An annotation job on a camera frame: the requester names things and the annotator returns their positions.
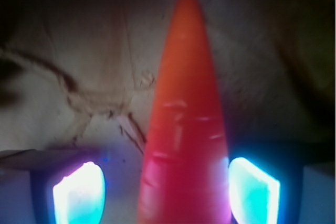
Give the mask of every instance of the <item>blue glowing light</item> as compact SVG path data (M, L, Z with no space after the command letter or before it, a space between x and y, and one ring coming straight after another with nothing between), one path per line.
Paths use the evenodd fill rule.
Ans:
M99 223L105 204L105 181L93 162L79 169L53 188L56 224Z
M230 163L229 193L238 223L277 223L280 182L245 158Z

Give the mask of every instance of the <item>led light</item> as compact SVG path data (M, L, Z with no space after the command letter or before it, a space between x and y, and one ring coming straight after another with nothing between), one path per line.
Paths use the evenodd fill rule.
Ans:
M230 163L229 193L238 223L277 223L280 182L245 158Z
M57 224L99 223L105 203L105 180L93 162L83 164L53 187Z

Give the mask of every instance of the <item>light panel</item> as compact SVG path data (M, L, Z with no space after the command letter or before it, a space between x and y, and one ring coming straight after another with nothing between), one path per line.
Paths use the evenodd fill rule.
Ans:
M277 223L280 182L245 158L230 163L229 193L238 223Z
M56 224L99 223L105 203L101 168L84 163L53 187Z

